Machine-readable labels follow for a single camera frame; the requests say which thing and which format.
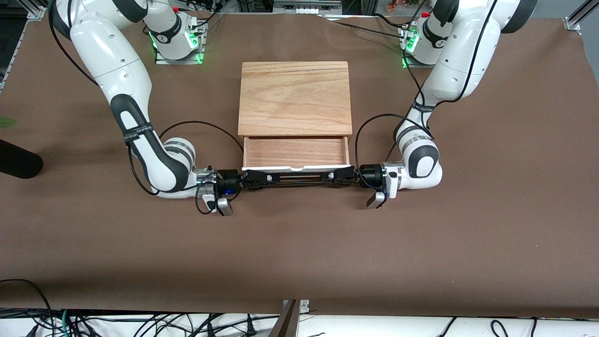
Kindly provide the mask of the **black drawer handle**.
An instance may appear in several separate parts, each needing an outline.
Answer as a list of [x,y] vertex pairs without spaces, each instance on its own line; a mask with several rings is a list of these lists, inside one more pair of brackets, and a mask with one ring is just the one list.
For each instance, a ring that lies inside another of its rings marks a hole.
[[282,172],[268,173],[268,185],[314,185],[331,181],[328,172]]

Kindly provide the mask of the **white-fronted wooden drawer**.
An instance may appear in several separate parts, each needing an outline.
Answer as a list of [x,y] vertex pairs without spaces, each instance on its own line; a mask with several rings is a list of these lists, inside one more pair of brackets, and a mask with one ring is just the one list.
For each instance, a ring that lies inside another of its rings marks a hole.
[[244,137],[242,170],[323,172],[351,166],[346,136]]

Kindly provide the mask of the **wooden drawer cabinet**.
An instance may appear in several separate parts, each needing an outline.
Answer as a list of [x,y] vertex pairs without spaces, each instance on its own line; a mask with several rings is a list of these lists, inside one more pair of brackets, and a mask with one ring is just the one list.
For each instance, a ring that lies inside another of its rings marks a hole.
[[349,65],[339,60],[244,62],[238,134],[350,136]]

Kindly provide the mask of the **brown table cover sheet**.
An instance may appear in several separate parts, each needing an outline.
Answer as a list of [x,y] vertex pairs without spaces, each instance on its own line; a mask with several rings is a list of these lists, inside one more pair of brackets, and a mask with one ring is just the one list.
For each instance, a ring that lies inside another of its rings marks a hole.
[[560,19],[501,36],[430,127],[443,178],[377,210],[359,186],[244,192],[233,216],[136,184],[101,90],[27,25],[0,139],[43,172],[0,175],[0,279],[53,309],[599,318],[599,87]]

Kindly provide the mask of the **grey metal box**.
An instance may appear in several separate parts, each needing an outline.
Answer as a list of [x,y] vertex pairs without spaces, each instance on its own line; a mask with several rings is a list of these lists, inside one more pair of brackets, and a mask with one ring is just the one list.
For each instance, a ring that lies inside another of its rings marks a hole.
[[275,14],[342,15],[342,0],[272,0]]

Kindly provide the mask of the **black oval object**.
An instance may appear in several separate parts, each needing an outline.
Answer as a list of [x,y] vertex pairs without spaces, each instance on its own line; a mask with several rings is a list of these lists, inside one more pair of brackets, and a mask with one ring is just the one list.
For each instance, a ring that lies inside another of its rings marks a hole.
[[0,173],[31,179],[43,169],[44,161],[34,152],[0,140]]

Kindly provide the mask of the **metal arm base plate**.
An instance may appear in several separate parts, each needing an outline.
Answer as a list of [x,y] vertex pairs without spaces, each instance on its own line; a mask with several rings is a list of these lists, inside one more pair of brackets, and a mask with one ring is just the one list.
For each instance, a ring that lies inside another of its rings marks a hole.
[[419,23],[412,22],[400,32],[400,43],[405,66],[432,68],[438,59],[438,53],[424,36],[419,28]]
[[204,61],[205,48],[207,42],[207,31],[208,25],[202,25],[200,28],[193,29],[192,32],[188,33],[187,39],[192,45],[193,50],[182,59],[173,60],[165,58],[156,49],[156,44],[153,41],[153,48],[155,52],[154,63],[158,65],[200,65]]

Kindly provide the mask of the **aluminium frame profile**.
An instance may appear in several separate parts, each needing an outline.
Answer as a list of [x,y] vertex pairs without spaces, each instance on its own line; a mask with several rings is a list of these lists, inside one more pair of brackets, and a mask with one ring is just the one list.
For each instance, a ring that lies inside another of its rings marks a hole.
[[563,19],[563,26],[568,31],[580,31],[580,24],[588,15],[599,8],[599,0],[584,0],[573,13]]

